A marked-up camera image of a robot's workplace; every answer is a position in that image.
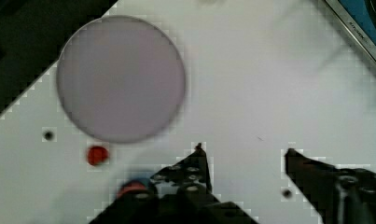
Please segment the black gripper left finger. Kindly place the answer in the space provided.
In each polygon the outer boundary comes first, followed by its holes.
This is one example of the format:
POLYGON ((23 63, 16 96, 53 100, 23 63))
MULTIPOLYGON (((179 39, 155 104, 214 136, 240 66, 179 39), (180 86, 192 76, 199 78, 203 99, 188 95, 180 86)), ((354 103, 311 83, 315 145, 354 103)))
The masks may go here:
POLYGON ((154 186, 170 184, 173 187, 196 183, 202 184, 209 191, 212 191, 209 164, 206 152, 202 148, 202 143, 198 143, 193 152, 183 160, 160 169, 150 177, 150 181, 154 186))

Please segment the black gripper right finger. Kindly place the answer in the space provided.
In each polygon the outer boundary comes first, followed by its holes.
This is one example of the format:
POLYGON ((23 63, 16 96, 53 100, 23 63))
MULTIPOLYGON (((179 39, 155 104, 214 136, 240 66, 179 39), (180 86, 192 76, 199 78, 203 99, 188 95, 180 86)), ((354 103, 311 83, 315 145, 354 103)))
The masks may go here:
POLYGON ((309 159, 294 148, 285 154, 285 173, 323 224, 376 224, 376 173, 337 168, 309 159))

